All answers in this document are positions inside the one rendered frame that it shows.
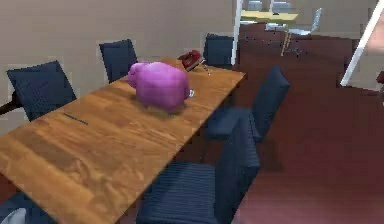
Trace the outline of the pink piggy bank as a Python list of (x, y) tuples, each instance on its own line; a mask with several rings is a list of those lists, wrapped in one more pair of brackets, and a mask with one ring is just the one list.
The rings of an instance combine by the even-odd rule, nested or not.
[(155, 106), (172, 114), (189, 98), (185, 72), (163, 62), (138, 62), (127, 74), (128, 84), (144, 107)]

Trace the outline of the dark blue dining chair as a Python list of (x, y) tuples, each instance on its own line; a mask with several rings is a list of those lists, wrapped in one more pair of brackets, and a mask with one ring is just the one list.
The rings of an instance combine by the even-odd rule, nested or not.
[(206, 64), (229, 69), (231, 67), (232, 48), (232, 37), (208, 34), (205, 39), (203, 52)]
[(259, 169), (250, 119), (241, 118), (214, 166), (167, 165), (143, 195), (136, 224), (231, 224)]
[(23, 108), (29, 121), (77, 99), (58, 61), (8, 70), (14, 91), (11, 101), (0, 106), (0, 115)]
[(26, 194), (18, 192), (0, 203), (0, 224), (57, 224)]
[(131, 66), (138, 62), (130, 39), (99, 45), (108, 81), (110, 83), (124, 77)]
[(252, 127), (254, 140), (262, 142), (290, 86), (291, 84), (280, 68), (278, 66), (272, 67), (260, 85), (252, 107), (219, 107), (206, 122), (206, 138), (225, 140), (230, 135), (237, 120), (247, 117)]

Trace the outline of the brown wooden dining table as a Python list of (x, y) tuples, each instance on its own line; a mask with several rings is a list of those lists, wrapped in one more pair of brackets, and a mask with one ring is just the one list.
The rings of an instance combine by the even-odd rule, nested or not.
[(115, 224), (242, 78), (190, 72), (195, 95), (173, 115), (120, 79), (0, 136), (0, 173), (58, 224)]

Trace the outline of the red clothes iron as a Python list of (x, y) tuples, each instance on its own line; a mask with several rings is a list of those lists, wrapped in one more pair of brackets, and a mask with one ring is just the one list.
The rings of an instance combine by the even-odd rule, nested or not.
[(204, 61), (203, 56), (197, 50), (192, 50), (184, 55), (181, 55), (178, 59), (182, 62), (182, 65), (187, 72), (193, 70)]

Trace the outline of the white door frame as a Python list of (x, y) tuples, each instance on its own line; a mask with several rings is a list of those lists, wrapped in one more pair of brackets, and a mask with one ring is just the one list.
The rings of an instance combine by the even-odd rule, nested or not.
[(340, 81), (341, 86), (345, 87), (349, 85), (353, 72), (356, 70), (358, 62), (361, 56), (363, 55), (364, 49), (368, 43), (370, 36), (372, 35), (375, 29), (376, 24), (380, 20), (383, 10), (384, 10), (384, 0), (378, 0), (372, 12), (372, 15), (367, 23), (367, 26), (363, 32), (363, 35), (361, 36), (361, 39), (354, 51), (351, 61), (348, 64), (348, 67), (344, 73), (344, 76)]
[(243, 6), (243, 0), (236, 0), (236, 13), (235, 13), (235, 19), (234, 19), (234, 32), (233, 32), (234, 35), (233, 35), (232, 55), (231, 55), (232, 65), (236, 64), (242, 6)]

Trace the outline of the yellow table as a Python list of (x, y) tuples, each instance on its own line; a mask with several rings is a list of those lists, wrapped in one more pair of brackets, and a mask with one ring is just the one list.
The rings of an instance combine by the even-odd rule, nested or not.
[(285, 39), (282, 45), (281, 55), (284, 55), (284, 52), (287, 50), (287, 47), (290, 43), (291, 35), (289, 34), (289, 28), (295, 24), (298, 15), (296, 13), (283, 13), (280, 12), (278, 15), (274, 15), (272, 12), (262, 12), (262, 11), (241, 11), (241, 24), (251, 24), (251, 23), (276, 23), (276, 24), (286, 24), (285, 27)]

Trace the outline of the white chair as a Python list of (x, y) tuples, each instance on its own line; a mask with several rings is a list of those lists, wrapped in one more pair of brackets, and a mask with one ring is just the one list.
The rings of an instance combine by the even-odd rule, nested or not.
[(307, 36), (312, 34), (319, 27), (321, 15), (322, 15), (322, 9), (318, 8), (314, 14), (314, 18), (310, 25), (303, 25), (303, 26), (299, 26), (298, 28), (292, 28), (289, 30), (289, 33), (299, 35), (299, 36)]

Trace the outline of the thin dark pen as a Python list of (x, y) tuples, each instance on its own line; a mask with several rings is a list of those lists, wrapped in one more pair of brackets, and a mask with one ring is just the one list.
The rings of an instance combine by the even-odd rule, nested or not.
[(84, 121), (84, 120), (81, 120), (81, 119), (79, 119), (79, 118), (76, 118), (76, 117), (74, 117), (74, 116), (72, 116), (72, 115), (70, 115), (70, 114), (68, 114), (68, 113), (63, 113), (66, 117), (68, 117), (68, 118), (70, 118), (70, 119), (72, 119), (72, 120), (75, 120), (75, 121), (78, 121), (78, 122), (80, 122), (80, 123), (82, 123), (82, 124), (85, 124), (85, 125), (88, 125), (88, 122), (86, 122), (86, 121)]

